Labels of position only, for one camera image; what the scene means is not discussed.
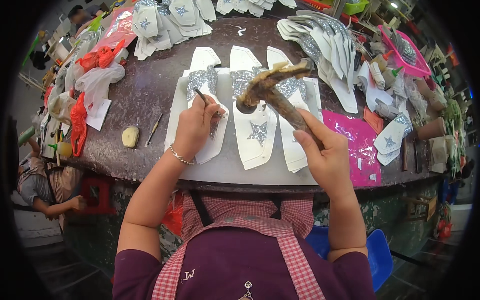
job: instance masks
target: green bottle cap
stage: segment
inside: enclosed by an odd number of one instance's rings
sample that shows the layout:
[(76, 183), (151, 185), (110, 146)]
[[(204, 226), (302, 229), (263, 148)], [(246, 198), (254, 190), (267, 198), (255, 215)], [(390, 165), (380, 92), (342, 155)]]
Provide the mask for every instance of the green bottle cap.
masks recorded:
[(393, 76), (397, 77), (398, 76), (398, 72), (400, 72), (400, 70), (403, 68), (403, 66), (401, 66), (400, 68), (396, 69), (396, 70), (392, 70), (392, 74)]

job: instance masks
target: blue chair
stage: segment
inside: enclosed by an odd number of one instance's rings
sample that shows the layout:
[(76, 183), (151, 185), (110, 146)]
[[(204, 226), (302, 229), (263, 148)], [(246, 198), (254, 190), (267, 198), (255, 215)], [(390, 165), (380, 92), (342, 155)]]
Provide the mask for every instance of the blue chair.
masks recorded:
[[(327, 259), (330, 251), (328, 243), (328, 227), (313, 226), (305, 240), (312, 246), (315, 252)], [(393, 270), (393, 259), (383, 231), (375, 229), (367, 237), (368, 262), (372, 273), (373, 290), (377, 291), (389, 278)]]

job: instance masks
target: woman's left hand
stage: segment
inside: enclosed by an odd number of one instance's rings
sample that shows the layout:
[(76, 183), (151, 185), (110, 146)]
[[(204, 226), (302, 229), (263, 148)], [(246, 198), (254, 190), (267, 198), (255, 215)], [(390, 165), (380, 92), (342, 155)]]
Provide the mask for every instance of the woman's left hand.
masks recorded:
[(210, 105), (207, 106), (197, 95), (193, 99), (192, 107), (182, 111), (179, 116), (173, 149), (186, 161), (191, 161), (205, 145), (210, 132), (210, 123), (220, 120), (220, 117), (214, 116), (215, 112), (218, 111), (221, 115), (225, 113), (212, 97), (207, 95), (205, 97), (210, 101)]

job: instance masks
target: embroidered logo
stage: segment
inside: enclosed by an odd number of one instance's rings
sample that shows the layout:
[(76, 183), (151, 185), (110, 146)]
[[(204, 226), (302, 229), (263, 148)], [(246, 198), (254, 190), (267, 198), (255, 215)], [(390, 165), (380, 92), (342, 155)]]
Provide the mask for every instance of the embroidered logo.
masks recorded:
[(180, 280), (180, 282), (183, 284), (183, 281), (184, 280), (189, 280), (190, 278), (192, 278), (194, 273), (195, 273), (195, 269), (192, 270), (191, 274), (190, 274), (190, 272), (185, 272), (185, 278)]

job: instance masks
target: pink checkered apron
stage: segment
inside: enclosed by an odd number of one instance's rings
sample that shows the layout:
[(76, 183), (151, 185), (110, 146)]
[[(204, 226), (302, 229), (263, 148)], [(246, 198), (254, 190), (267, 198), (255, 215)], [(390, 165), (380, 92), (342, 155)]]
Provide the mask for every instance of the pink checkered apron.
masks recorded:
[(202, 201), (213, 223), (206, 227), (202, 225), (192, 197), (186, 192), (181, 229), (183, 244), (165, 263), (158, 275), (152, 294), (153, 300), (175, 299), (188, 242), (205, 230), (218, 227), (247, 228), (275, 237), (299, 299), (325, 299), (295, 237), (295, 234), (298, 234), (305, 238), (312, 229), (312, 195), (306, 199), (293, 198), (282, 201), (280, 220), (270, 217), (277, 210), (272, 201), (234, 201), (210, 197), (203, 197)]

